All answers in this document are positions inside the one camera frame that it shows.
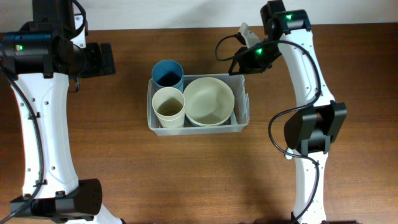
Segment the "cream bowl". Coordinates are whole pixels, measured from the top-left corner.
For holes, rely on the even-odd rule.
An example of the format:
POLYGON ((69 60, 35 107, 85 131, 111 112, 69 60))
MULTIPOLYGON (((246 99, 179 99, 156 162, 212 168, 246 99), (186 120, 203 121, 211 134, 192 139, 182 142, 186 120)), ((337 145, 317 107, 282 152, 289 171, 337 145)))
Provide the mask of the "cream bowl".
POLYGON ((231 116, 228 116, 227 118, 219 118, 214 114, 208 114, 196 119, 191 119, 188 116, 186 116, 186 118, 193 126, 196 127, 223 126, 231 124, 231 116))
POLYGON ((185 114, 191 119, 208 114, 227 118, 234 110, 235 98, 232 89, 217 78, 197 78, 188 84, 183 95, 185 114))

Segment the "cream cup back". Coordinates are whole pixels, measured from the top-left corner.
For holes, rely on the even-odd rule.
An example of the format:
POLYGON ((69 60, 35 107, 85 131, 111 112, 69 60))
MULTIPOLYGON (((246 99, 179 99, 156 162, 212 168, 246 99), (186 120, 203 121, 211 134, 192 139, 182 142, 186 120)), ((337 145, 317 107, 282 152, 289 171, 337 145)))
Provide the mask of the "cream cup back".
POLYGON ((184 126, 185 118, 177 118, 174 120, 159 119, 163 128, 182 128, 184 126))

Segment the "cream cup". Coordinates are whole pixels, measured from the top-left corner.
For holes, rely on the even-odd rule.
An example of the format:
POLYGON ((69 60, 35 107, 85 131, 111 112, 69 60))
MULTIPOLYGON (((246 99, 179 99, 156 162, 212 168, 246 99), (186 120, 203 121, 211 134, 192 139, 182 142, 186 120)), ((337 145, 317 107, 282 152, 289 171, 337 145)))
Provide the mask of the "cream cup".
POLYGON ((152 107, 158 118, 173 121, 185 114, 185 97, 177 88, 164 87, 153 95, 152 107))
POLYGON ((163 128, 182 128, 184 126, 185 118, 177 118, 174 120, 159 119, 163 128))

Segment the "grey plastic fork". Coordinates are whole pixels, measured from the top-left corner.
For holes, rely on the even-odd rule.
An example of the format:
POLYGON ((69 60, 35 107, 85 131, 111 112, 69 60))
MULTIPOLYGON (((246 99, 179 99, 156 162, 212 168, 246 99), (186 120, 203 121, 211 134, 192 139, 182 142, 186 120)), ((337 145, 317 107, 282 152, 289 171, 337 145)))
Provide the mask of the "grey plastic fork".
POLYGON ((232 112, 231 113, 231 116, 230 116, 230 125, 237 125, 237 119, 236 119, 236 114, 235 114, 235 112, 232 112))

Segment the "white plastic spoon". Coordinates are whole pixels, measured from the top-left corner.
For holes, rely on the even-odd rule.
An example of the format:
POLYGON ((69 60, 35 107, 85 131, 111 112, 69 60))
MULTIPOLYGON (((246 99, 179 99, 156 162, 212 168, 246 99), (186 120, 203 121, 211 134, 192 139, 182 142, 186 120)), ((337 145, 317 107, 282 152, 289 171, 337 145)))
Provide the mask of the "white plastic spoon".
POLYGON ((290 148, 287 148, 287 150, 285 151, 285 158, 288 159, 288 160, 292 159, 293 158, 292 157, 293 153, 294 153, 293 150, 291 150, 290 148))

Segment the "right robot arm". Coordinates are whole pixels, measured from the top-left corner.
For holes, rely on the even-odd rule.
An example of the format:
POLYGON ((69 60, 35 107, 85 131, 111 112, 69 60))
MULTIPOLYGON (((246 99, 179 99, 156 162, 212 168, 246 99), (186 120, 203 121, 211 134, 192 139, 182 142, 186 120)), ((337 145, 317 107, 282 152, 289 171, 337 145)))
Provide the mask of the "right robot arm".
POLYGON ((287 147, 276 148, 295 161, 296 199, 292 223, 326 223, 323 203, 324 173, 328 153, 347 116, 323 78, 313 43, 312 25, 305 10, 287 11, 282 1, 268 1, 261 8, 266 38, 260 40, 247 24, 234 38, 242 47, 229 58, 230 75, 262 73, 283 57, 289 71, 296 106, 277 113, 291 114, 284 125, 287 147))

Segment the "clear plastic storage container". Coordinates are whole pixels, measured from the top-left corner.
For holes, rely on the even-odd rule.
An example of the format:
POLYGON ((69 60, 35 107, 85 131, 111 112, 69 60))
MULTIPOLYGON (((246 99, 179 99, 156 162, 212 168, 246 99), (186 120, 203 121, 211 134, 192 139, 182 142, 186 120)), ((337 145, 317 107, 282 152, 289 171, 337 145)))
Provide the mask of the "clear plastic storage container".
POLYGON ((249 95, 245 90, 245 78, 243 75, 230 76, 224 74, 209 74, 209 77, 224 81, 233 91, 235 97, 234 112, 236 114, 237 125, 223 125, 210 127, 193 126, 188 119, 185 119, 182 128, 163 128, 152 107, 152 97, 157 91, 153 79, 149 80, 147 90, 147 122, 148 127, 158 136, 183 136, 183 135, 202 135, 220 133, 238 133, 249 124, 250 109, 249 95))

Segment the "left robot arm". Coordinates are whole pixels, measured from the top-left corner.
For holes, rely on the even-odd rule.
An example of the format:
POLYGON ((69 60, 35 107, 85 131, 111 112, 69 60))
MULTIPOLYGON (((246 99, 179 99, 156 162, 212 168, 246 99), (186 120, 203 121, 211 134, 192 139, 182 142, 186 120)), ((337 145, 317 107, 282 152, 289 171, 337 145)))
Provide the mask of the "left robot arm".
POLYGON ((70 82, 116 72, 109 44, 88 43, 78 1, 34 1, 33 19, 1 41, 1 72, 17 100, 25 176, 9 218, 55 223, 121 223, 103 205, 98 179, 78 178, 70 152, 70 82))

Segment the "blue cup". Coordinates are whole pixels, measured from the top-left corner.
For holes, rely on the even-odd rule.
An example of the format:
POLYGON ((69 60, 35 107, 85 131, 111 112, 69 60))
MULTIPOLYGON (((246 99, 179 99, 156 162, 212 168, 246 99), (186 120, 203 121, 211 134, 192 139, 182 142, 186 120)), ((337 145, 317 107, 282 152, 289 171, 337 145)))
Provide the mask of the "blue cup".
POLYGON ((162 60, 152 69, 152 79, 157 89, 173 87, 183 92, 184 72, 174 60, 162 60))

